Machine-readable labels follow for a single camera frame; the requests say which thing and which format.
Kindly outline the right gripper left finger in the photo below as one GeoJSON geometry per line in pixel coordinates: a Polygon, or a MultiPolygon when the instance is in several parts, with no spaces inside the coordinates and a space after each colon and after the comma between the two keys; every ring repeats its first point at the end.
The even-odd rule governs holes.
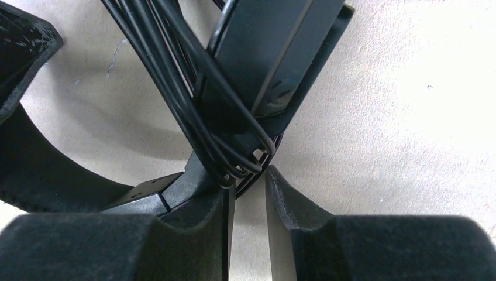
{"type": "Polygon", "coordinates": [[[1,234],[2,280],[227,280],[233,190],[163,217],[29,214],[1,234]]]}

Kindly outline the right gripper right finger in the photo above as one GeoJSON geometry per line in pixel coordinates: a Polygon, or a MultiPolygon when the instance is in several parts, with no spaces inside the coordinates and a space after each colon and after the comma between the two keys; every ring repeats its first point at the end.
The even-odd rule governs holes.
{"type": "Polygon", "coordinates": [[[273,280],[494,280],[495,248],[473,220],[334,215],[266,170],[273,280]]]}

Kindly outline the black headset with microphone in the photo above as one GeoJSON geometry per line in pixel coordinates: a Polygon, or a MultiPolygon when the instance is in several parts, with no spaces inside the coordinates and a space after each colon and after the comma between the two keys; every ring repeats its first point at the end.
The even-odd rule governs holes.
{"type": "Polygon", "coordinates": [[[19,103],[1,122],[1,200],[30,212],[164,215],[199,193],[240,197],[347,28],[343,1],[216,1],[208,47],[177,1],[105,1],[193,148],[184,172],[136,187],[58,151],[19,103]]]}

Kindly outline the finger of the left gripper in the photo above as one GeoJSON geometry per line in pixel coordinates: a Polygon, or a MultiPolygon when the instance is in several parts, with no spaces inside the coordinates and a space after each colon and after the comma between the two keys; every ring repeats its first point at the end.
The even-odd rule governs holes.
{"type": "Polygon", "coordinates": [[[38,71],[63,44],[51,23],[1,2],[1,122],[12,115],[38,71]]]}

